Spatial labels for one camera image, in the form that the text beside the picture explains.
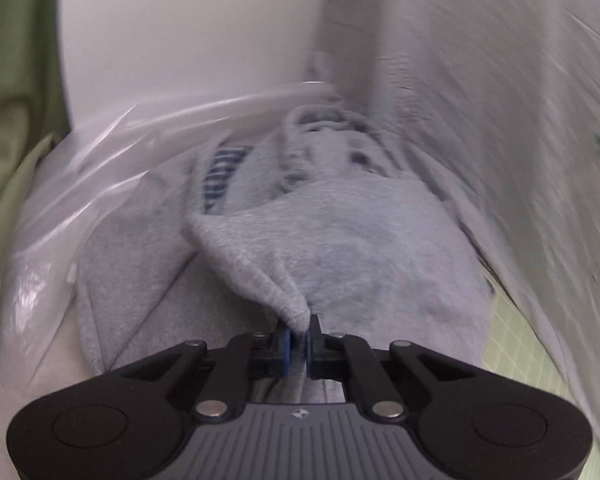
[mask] gray fleece fabric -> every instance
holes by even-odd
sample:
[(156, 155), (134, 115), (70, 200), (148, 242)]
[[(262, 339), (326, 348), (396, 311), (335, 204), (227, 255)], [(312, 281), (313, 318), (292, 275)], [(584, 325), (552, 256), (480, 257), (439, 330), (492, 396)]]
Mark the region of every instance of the gray fleece fabric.
[[(204, 214), (203, 181), (225, 138), (145, 176), (91, 235), (78, 264), (78, 323), (97, 372), (200, 338), (224, 346), (284, 320), (375, 348), (409, 339), (473, 364), (489, 293), (475, 252), (398, 156), (400, 139), (339, 108), (296, 108)], [(269, 400), (334, 400), (302, 366)]]

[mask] screw head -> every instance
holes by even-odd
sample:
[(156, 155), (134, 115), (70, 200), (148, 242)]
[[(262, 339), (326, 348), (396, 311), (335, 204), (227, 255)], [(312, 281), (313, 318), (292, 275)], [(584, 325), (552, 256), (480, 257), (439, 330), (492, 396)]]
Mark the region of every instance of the screw head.
[(223, 416), (228, 406), (222, 400), (203, 400), (196, 406), (196, 411), (203, 416)]
[(404, 406), (392, 400), (376, 402), (371, 409), (377, 416), (381, 416), (382, 418), (395, 418), (404, 413)]

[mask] green cloth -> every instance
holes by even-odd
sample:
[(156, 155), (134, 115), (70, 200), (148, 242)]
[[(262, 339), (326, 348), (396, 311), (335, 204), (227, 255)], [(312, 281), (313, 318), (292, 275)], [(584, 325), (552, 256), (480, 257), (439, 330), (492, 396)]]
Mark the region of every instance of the green cloth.
[(36, 163), (68, 131), (56, 0), (0, 0), (0, 285)]

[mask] blue striped towel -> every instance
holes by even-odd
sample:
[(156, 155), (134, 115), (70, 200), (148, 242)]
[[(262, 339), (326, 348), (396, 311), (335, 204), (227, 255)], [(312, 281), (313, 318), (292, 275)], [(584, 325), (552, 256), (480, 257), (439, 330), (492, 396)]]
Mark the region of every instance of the blue striped towel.
[(251, 146), (218, 148), (205, 178), (205, 213), (225, 194), (229, 179), (252, 150)]

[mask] grid pattern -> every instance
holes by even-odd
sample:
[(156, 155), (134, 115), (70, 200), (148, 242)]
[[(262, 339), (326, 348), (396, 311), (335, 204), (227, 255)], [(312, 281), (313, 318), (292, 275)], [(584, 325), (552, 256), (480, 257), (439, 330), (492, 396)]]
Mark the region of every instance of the grid pattern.
[[(573, 396), (544, 346), (522, 313), (515, 307), (496, 280), (491, 303), (491, 330), (482, 357), (487, 370), (559, 395), (571, 402)], [(580, 480), (600, 480), (600, 446), (593, 450)]]

